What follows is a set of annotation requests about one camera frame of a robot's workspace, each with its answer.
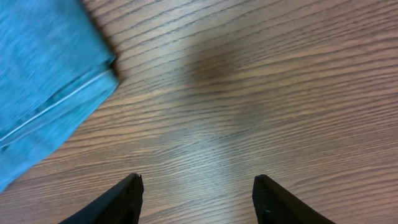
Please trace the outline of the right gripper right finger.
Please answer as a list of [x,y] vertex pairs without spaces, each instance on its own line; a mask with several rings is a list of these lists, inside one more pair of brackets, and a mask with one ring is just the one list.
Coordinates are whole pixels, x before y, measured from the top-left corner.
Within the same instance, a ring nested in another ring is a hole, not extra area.
[[254,179],[252,201],[259,224],[334,224],[264,174]]

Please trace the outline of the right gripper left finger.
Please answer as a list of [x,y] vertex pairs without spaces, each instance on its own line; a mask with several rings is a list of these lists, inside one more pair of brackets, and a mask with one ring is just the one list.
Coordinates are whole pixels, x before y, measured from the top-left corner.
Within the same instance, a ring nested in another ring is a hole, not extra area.
[[142,176],[129,174],[60,224],[138,224],[143,194]]

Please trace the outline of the light blue denim jeans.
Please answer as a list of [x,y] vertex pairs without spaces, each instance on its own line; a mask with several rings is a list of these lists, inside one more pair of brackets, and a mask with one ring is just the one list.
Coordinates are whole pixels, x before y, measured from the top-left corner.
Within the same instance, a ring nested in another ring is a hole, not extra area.
[[1,1],[2,189],[114,92],[114,59],[80,1]]

